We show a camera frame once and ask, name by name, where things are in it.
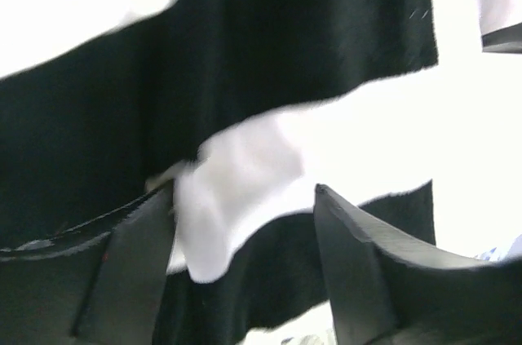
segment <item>curved black edge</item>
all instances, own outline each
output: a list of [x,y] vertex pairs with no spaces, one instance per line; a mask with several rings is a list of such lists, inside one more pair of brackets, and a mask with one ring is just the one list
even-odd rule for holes
[[92,220],[68,228],[50,239],[27,241],[27,248],[0,249],[0,263],[7,261],[53,259],[58,256],[74,254],[75,251],[89,248],[93,243],[108,237],[110,232],[135,215],[136,211],[153,199],[163,188],[161,187],[108,213]]
[[485,34],[482,47],[487,53],[522,54],[522,23]]
[[172,199],[168,184],[112,232],[78,320],[79,339],[111,345],[151,343],[174,243]]
[[522,259],[439,250],[325,185],[314,216],[338,345],[522,343]]

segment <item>black fabric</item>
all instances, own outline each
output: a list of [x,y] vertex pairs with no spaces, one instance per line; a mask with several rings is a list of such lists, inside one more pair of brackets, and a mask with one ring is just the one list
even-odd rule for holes
[[0,80],[0,245],[136,199],[247,117],[436,61],[431,0],[179,0]]
[[[363,208],[435,240],[431,183]],[[194,283],[187,272],[168,276],[153,344],[236,345],[250,329],[274,329],[326,300],[313,215],[286,216],[257,231],[216,282]]]
[[522,343],[522,259],[439,250],[326,186],[314,211],[338,345]]
[[522,54],[522,23],[485,34],[482,46],[489,53]]
[[[0,251],[0,343],[149,345],[174,239],[172,188]],[[79,330],[76,330],[79,318]]]

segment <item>white fabric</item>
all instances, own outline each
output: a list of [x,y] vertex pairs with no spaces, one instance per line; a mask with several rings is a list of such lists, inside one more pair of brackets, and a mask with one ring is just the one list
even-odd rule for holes
[[[0,0],[0,77],[153,15],[173,1]],[[184,252],[195,280],[218,278],[246,238],[273,215],[309,209],[315,182],[330,184],[360,204],[434,177],[439,246],[460,254],[489,248],[491,241],[484,239],[501,237],[506,228],[518,232],[521,151],[512,132],[520,120],[514,70],[520,57],[481,55],[480,28],[522,21],[521,7],[522,0],[434,0],[437,68],[373,82],[320,107],[278,110],[213,137],[205,145],[209,160],[195,170],[181,169],[179,253],[173,254],[170,270],[185,267]],[[493,68],[499,64],[509,65],[509,77],[496,75]],[[386,118],[374,114],[383,108],[389,110]],[[346,137],[336,135],[340,126]],[[354,147],[354,142],[365,144]],[[433,162],[422,162],[422,152]],[[364,183],[355,185],[344,175]],[[492,212],[498,221],[486,223]]]
[[324,333],[333,327],[330,303],[322,303],[275,330],[251,330],[241,345],[281,345],[285,339]]

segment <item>black rubber piece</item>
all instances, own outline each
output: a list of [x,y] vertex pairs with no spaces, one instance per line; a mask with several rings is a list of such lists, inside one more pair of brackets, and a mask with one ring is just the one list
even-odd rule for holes
[[482,47],[488,53],[522,54],[522,23],[485,34]]
[[0,343],[150,345],[171,208],[169,184],[54,239],[0,250]]
[[522,343],[522,259],[437,249],[318,185],[316,232],[338,345]]

